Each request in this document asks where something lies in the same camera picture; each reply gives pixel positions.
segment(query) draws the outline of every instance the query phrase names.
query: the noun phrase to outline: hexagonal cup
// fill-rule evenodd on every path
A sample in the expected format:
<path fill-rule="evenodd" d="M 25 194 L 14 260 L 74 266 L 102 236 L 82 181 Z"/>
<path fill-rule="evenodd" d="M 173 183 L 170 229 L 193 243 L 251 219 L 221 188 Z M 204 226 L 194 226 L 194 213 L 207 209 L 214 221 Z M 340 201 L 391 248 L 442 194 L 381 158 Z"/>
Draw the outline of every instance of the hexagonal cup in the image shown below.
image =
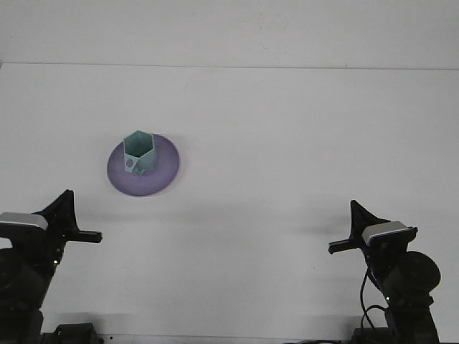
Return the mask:
<path fill-rule="evenodd" d="M 142 176 L 156 167 L 158 155 L 152 134 L 137 130 L 123 140 L 123 148 L 125 171 Z"/>

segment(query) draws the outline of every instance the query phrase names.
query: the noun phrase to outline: purple dish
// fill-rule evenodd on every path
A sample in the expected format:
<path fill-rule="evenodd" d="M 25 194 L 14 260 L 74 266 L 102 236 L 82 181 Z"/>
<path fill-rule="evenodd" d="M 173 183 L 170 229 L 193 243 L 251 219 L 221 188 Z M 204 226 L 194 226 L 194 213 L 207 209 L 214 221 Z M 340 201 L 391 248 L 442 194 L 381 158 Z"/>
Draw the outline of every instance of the purple dish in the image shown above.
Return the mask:
<path fill-rule="evenodd" d="M 107 162 L 107 175 L 115 188 L 130 196 L 147 196 L 168 186 L 179 170 L 180 158 L 175 145 L 167 138 L 153 134 L 158 165 L 142 176 L 124 170 L 123 142 L 116 146 Z"/>

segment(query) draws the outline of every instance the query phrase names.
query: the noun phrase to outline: white tabletop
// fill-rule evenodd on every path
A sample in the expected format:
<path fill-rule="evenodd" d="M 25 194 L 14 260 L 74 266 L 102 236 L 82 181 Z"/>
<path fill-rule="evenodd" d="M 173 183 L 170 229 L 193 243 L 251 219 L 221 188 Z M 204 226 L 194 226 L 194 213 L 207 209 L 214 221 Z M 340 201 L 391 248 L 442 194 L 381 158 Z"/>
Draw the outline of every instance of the white tabletop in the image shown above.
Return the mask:
<path fill-rule="evenodd" d="M 457 335 L 459 72 L 3 64 L 0 211 L 75 191 L 81 229 L 45 330 L 349 339 L 365 266 L 327 252 L 349 201 L 419 227 L 443 280 L 431 307 Z M 134 130 L 179 149 L 175 181 L 133 198 L 106 177 Z M 371 287 L 366 302 L 383 303 Z M 377 312 L 375 322 L 384 320 Z"/>

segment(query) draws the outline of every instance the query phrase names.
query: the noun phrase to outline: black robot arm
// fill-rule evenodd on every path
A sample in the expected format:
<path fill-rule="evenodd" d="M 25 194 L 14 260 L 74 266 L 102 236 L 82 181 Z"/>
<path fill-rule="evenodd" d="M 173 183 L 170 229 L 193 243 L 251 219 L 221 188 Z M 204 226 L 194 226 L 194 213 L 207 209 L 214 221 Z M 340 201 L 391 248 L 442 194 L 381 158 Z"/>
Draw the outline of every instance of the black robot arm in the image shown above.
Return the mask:
<path fill-rule="evenodd" d="M 399 221 L 379 219 L 356 201 L 351 202 L 351 235 L 347 240 L 331 242 L 328 251 L 362 250 L 369 267 L 369 278 L 381 291 L 388 307 L 388 330 L 354 332 L 355 343 L 377 341 L 394 344 L 438 344 L 438 335 L 430 314 L 430 291 L 440 282 L 440 271 L 431 258 L 419 252 L 407 252 L 417 228 Z"/>
<path fill-rule="evenodd" d="M 0 237 L 0 344 L 37 344 L 43 316 L 39 311 L 68 241 L 100 242 L 102 234 L 80 231 L 73 191 L 66 190 L 42 211 L 2 213 Z"/>

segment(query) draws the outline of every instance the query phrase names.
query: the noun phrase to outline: round plate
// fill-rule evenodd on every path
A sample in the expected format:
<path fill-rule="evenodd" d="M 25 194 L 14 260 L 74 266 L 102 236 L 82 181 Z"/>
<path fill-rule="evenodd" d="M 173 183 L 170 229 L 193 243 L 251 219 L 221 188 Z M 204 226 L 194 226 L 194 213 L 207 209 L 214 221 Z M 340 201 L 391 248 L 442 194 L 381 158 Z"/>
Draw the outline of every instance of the round plate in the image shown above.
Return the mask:
<path fill-rule="evenodd" d="M 168 186 L 179 170 L 180 158 L 175 145 L 167 138 L 152 134 L 158 152 L 156 168 L 142 176 L 124 170 L 123 143 L 116 146 L 107 163 L 110 182 L 119 191 L 130 196 L 147 196 Z"/>

